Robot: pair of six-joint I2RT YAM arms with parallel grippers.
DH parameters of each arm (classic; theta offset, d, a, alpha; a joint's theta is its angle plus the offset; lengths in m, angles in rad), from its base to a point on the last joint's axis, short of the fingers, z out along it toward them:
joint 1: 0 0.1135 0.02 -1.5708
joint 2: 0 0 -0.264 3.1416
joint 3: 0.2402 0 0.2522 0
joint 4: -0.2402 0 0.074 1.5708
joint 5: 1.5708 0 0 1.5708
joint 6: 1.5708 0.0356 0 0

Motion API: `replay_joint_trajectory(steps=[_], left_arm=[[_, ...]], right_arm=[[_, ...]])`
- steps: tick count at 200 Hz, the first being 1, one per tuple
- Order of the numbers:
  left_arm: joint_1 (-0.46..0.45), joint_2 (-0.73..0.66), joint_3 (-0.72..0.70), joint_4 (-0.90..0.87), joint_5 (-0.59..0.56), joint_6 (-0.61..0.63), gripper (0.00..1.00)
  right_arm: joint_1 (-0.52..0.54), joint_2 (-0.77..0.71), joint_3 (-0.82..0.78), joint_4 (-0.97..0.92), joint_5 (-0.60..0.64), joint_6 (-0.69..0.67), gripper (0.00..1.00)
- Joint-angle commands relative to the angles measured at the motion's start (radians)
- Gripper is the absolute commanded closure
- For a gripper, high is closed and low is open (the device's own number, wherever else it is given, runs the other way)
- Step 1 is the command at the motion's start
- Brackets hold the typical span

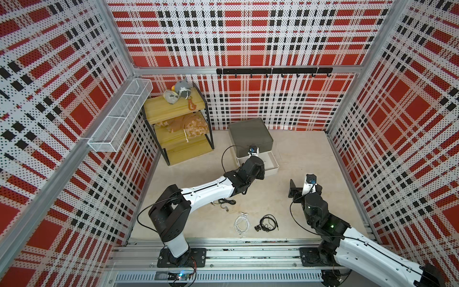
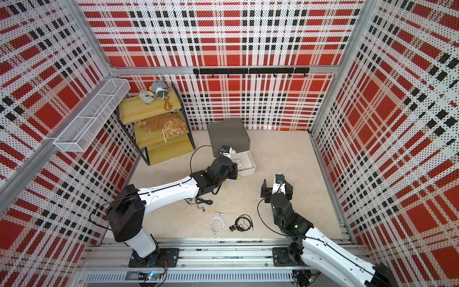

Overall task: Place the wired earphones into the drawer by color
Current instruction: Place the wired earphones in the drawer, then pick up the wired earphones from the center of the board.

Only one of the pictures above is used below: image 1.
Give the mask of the white drawer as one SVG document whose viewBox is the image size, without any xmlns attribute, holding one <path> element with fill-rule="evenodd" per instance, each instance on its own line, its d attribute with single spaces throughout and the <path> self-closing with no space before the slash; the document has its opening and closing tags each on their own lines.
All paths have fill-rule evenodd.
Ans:
<svg viewBox="0 0 459 287">
<path fill-rule="evenodd" d="M 236 165 L 241 166 L 243 163 L 247 161 L 250 155 L 245 157 L 235 157 L 234 162 Z M 274 157 L 274 154 L 271 151 L 265 153 L 257 154 L 257 157 L 260 158 L 264 162 L 265 167 L 265 176 L 269 177 L 275 175 L 279 170 L 279 164 Z"/>
</svg>

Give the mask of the black earphones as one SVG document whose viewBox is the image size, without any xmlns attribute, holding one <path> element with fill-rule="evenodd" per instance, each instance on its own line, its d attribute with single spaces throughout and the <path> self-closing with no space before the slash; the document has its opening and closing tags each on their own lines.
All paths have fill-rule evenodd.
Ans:
<svg viewBox="0 0 459 287">
<path fill-rule="evenodd" d="M 228 199 L 218 199 L 216 201 L 213 201 L 212 204 L 214 206 L 220 205 L 222 209 L 224 209 L 226 212 L 229 211 L 228 205 L 235 205 L 236 201 L 235 200 L 228 200 Z"/>
<path fill-rule="evenodd" d="M 279 224 L 274 215 L 266 214 L 260 220 L 259 224 L 254 227 L 257 232 L 273 232 L 279 229 Z"/>
</svg>

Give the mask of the white earphones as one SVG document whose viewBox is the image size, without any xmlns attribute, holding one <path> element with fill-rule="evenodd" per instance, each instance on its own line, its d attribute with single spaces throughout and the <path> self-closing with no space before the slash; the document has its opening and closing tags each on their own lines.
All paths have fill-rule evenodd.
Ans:
<svg viewBox="0 0 459 287">
<path fill-rule="evenodd" d="M 241 213 L 234 222 L 234 229 L 239 234 L 245 234 L 251 227 L 247 213 Z"/>
</svg>

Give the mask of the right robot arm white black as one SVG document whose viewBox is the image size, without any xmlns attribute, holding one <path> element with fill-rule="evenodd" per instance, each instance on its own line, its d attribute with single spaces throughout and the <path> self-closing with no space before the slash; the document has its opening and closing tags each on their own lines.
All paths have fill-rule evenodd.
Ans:
<svg viewBox="0 0 459 287">
<path fill-rule="evenodd" d="M 445 280 L 434 265 L 420 265 L 368 239 L 348 222 L 332 214 L 322 198 L 317 178 L 308 174 L 304 185 L 289 183 L 289 198 L 300 204 L 309 233 L 322 238 L 319 255 L 325 264 L 346 267 L 381 287 L 443 287 Z"/>
</svg>

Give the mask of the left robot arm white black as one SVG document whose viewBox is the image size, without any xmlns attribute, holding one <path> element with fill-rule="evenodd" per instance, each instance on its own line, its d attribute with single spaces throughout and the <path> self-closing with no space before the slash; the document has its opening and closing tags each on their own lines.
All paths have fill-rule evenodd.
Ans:
<svg viewBox="0 0 459 287">
<path fill-rule="evenodd" d="M 206 184 L 183 189 L 175 184 L 167 187 L 148 211 L 149 218 L 172 256 L 180 258 L 190 249 L 184 236 L 190 214 L 218 199 L 246 194 L 255 180 L 264 177 L 264 161 L 252 156 L 238 169 Z"/>
</svg>

